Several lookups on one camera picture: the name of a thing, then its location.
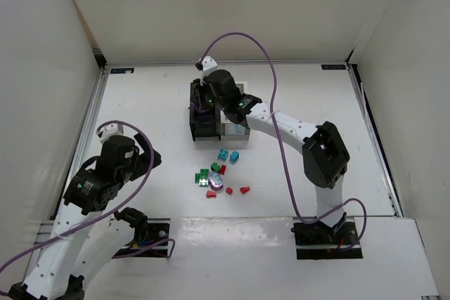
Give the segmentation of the purple lotus flower lego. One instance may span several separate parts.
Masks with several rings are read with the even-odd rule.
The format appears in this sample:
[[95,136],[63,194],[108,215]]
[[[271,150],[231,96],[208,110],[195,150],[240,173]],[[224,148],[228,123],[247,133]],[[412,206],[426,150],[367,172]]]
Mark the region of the purple lotus flower lego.
[[211,171],[208,175],[208,184],[214,191],[220,191],[224,187],[224,182],[219,173]]

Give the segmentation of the blue square lego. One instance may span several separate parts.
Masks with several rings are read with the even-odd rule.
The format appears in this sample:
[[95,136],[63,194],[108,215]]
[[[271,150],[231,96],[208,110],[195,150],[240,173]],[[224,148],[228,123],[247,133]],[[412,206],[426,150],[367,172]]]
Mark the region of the blue square lego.
[[231,163],[236,163],[238,161],[239,157],[240,157],[239,152],[238,151],[233,151],[230,154],[230,162]]

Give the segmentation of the blue square lego stud-up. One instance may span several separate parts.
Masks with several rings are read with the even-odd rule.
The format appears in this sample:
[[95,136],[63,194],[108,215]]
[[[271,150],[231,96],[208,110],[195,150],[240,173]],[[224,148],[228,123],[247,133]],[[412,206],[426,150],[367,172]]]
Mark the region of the blue square lego stud-up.
[[228,150],[220,150],[217,155],[217,158],[219,160],[226,161],[226,159],[228,158],[228,155],[229,155]]

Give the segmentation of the dark green small lego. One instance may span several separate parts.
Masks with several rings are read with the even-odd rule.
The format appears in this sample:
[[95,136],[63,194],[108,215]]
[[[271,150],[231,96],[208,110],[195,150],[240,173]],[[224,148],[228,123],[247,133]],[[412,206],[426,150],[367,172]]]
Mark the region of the dark green small lego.
[[221,169],[221,167],[220,167],[216,162],[213,162],[213,163],[211,164],[211,170],[213,170],[213,171],[215,171],[215,172],[219,172],[220,169]]

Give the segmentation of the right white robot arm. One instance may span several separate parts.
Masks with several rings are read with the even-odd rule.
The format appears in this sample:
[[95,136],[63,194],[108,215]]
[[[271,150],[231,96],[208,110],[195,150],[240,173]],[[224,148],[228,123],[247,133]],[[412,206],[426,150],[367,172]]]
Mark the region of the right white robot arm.
[[342,187],[350,156],[331,122],[315,125],[272,112],[261,98],[243,93],[231,73],[215,70],[191,83],[191,104],[201,112],[221,110],[234,124],[273,136],[302,156],[304,175],[316,189],[316,219],[307,225],[333,237],[344,225]]

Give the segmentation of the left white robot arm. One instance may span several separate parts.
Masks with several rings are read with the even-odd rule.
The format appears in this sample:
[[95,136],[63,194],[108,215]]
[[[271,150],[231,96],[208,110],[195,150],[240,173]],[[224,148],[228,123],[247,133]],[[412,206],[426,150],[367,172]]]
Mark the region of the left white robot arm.
[[30,274],[11,286],[11,299],[83,299],[94,276],[126,244],[140,243],[148,217],[127,202],[108,203],[128,182],[145,183],[161,163],[147,136],[102,135],[98,156],[86,160],[62,198],[50,238],[25,250],[41,255]]

